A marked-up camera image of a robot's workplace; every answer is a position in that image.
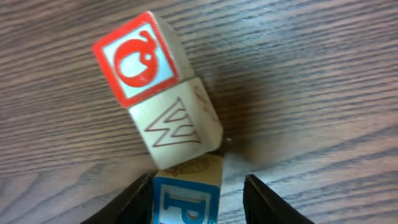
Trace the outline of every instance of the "red square frame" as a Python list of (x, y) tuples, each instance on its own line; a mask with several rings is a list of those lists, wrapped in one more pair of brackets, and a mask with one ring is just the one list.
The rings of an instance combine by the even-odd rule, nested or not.
[[(173, 77), (168, 78), (150, 87), (149, 89), (141, 93), (138, 93), (133, 97), (127, 98), (123, 93), (123, 89), (119, 84), (115, 74), (113, 73), (112, 67), (108, 63), (108, 60), (106, 59), (102, 49), (103, 47), (109, 45), (115, 40), (118, 40), (122, 36), (130, 33), (134, 29), (137, 29), (138, 27), (144, 25), (145, 23), (149, 23), (152, 30), (154, 31), (156, 39), (158, 40), (160, 47), (162, 48), (166, 56), (166, 59), (173, 71)], [(117, 28), (116, 30), (112, 31), (110, 34), (106, 35), (105, 37), (97, 41), (93, 45), (93, 52), (95, 54), (95, 57), (97, 58), (97, 61), (99, 62), (99, 65), (105, 75), (105, 78), (107, 79), (109, 85), (111, 86), (111, 89), (113, 90), (113, 93), (116, 96), (116, 99), (119, 101), (119, 104), (123, 108), (129, 108), (131, 106), (134, 106), (135, 104), (138, 104), (156, 95), (158, 92), (166, 90), (170, 86), (179, 82), (179, 75), (177, 73), (177, 69), (175, 68), (174, 61), (172, 60), (170, 49), (168, 48), (167, 44), (165, 43), (165, 40), (163, 39), (162, 34), (160, 33), (160, 29), (155, 21), (153, 13), (149, 11), (143, 12), (142, 14), (138, 15), (131, 21), (127, 22), (126, 24), (122, 25), (121, 27)]]

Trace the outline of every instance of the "cube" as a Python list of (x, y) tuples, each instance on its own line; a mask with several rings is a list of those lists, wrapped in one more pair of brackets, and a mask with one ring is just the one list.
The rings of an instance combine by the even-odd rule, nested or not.
[(128, 109), (159, 169), (219, 148), (223, 127), (199, 78)]
[(149, 11), (97, 41), (93, 51), (124, 108), (194, 76), (175, 32)]
[(154, 179), (153, 223), (214, 224), (218, 217), (223, 159), (205, 154)]

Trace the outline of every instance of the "red bordered block face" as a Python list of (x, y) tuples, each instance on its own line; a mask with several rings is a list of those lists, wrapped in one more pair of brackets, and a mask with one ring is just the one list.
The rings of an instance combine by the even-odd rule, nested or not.
[(219, 148), (223, 127), (199, 78), (128, 109), (159, 169)]
[(194, 76), (178, 37), (151, 12), (103, 37), (93, 50), (125, 108)]

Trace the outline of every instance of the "dark brown wood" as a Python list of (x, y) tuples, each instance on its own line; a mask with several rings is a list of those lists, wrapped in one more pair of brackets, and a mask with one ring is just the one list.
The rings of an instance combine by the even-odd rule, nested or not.
[(155, 168), (91, 53), (148, 9), (178, 32), (225, 127), (219, 223), (244, 223), (247, 173), (316, 223), (397, 223), (397, 7), (0, 1), (0, 223), (79, 223)]

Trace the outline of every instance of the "wood grain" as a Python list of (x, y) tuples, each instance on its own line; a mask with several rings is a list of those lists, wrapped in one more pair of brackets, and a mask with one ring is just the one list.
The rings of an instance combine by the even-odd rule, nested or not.
[(79, 223), (154, 169), (91, 53), (148, 9), (231, 140), (220, 223), (247, 173), (317, 223), (398, 222), (396, 0), (3, 0), (0, 223)]

